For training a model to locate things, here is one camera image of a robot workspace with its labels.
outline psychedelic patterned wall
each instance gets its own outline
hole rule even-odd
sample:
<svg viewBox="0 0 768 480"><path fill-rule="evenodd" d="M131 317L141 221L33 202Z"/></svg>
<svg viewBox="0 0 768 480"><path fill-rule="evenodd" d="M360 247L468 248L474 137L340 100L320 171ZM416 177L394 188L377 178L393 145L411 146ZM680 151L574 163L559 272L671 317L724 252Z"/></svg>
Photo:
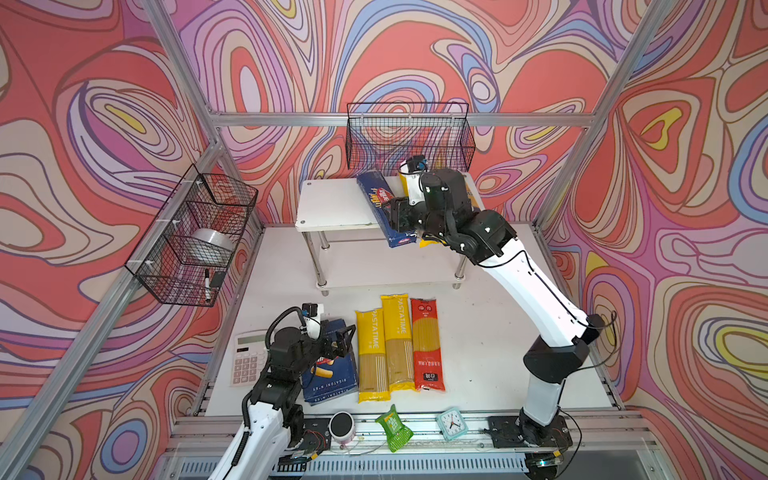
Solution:
<svg viewBox="0 0 768 480"><path fill-rule="evenodd" d="M462 100L475 112L590 112L645 12L637 0L487 2L192 0L172 19L215 111L334 112L349 101ZM477 127L471 173L485 204L530 221L578 135ZM298 187L349 177L345 128L222 131L292 223Z"/></svg>
<svg viewBox="0 0 768 480"><path fill-rule="evenodd" d="M216 305L161 305L136 295L28 467L25 480L152 473L188 414L256 237L246 229Z"/></svg>
<svg viewBox="0 0 768 480"><path fill-rule="evenodd" d="M137 2L0 3L0 440L206 142ZM26 478L145 478L200 383L215 308L140 291Z"/></svg>
<svg viewBox="0 0 768 480"><path fill-rule="evenodd" d="M571 150L572 127L477 127L470 174L487 208L510 221L531 221ZM230 127L224 140L243 179L257 187L266 223L293 223L305 179L353 177L346 166L346 128Z"/></svg>
<svg viewBox="0 0 768 480"><path fill-rule="evenodd" d="M766 78L767 3L679 2L546 233L682 478L768 478Z"/></svg>

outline green snack bag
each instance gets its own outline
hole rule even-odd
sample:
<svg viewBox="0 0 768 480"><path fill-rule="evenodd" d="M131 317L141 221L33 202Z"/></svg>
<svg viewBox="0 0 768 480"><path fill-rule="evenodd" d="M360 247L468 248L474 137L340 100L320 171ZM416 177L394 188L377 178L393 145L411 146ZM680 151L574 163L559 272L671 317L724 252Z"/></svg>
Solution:
<svg viewBox="0 0 768 480"><path fill-rule="evenodd" d="M400 421L395 406L393 405L387 413L383 413L376 419L384 427L386 433L386 442L389 445L389 451L392 453L400 450L413 437L411 429L406 427Z"/></svg>

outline red pasta package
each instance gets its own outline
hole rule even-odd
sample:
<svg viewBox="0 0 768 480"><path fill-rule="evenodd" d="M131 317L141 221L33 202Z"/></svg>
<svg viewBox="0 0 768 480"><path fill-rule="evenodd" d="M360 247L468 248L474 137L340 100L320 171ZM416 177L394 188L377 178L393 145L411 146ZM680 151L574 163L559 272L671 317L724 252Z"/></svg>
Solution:
<svg viewBox="0 0 768 480"><path fill-rule="evenodd" d="M411 298L413 372L417 390L442 390L442 357L437 323L437 302Z"/></svg>

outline wire mesh basket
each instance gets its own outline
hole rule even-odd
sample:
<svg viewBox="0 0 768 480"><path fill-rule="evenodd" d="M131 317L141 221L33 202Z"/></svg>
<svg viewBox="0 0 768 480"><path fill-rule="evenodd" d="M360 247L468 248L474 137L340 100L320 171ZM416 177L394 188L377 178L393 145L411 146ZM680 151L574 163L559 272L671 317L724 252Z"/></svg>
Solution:
<svg viewBox="0 0 768 480"><path fill-rule="evenodd" d="M257 196L258 190L227 175L198 174L132 273L158 302L214 305Z"/></svg>
<svg viewBox="0 0 768 480"><path fill-rule="evenodd" d="M413 155L424 155L429 170L469 170L475 138L465 102L353 102L346 110L350 170L394 175Z"/></svg>

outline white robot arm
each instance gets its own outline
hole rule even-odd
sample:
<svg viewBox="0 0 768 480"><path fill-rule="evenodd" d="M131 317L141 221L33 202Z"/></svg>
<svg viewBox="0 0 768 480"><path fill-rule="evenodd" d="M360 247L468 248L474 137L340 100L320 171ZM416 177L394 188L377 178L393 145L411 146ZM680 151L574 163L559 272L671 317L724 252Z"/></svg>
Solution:
<svg viewBox="0 0 768 480"><path fill-rule="evenodd" d="M402 167L406 171L401 172L411 176L407 181L412 198L396 198L385 205L392 227L401 231L418 229L424 238L437 240L485 268L539 330L540 336L523 358L531 375L518 417L518 438L526 445L541 445L551 437L566 377L584 363L588 345L597 339L604 322L599 315L587 315L578 309L560 292L501 215L493 210L472 211L459 172L442 169L427 173L423 157L409 162ZM326 339L324 326L308 334L305 314L316 316L307 311L311 308L312 304L305 304L302 312L292 307L270 326L266 366L243 399L243 425L211 480L262 480L283 452L303 435L303 414L295 403L301 373L320 356L344 356L355 331L354 326L348 327L332 342ZM299 314L302 329L282 329L270 345L276 325L293 311Z"/></svg>

